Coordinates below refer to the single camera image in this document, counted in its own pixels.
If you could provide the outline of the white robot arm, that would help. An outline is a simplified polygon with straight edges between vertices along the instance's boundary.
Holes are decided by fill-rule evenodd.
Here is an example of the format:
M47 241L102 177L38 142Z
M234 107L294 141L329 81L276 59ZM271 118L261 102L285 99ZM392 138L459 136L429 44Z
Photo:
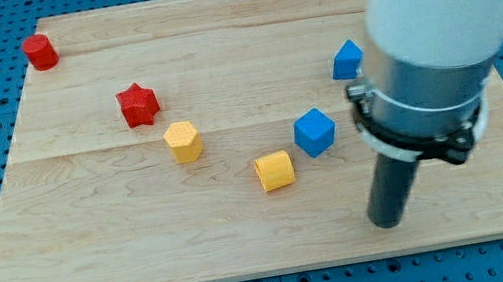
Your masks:
M365 23L362 73L348 95L376 173L466 161L487 124L503 0L368 0Z

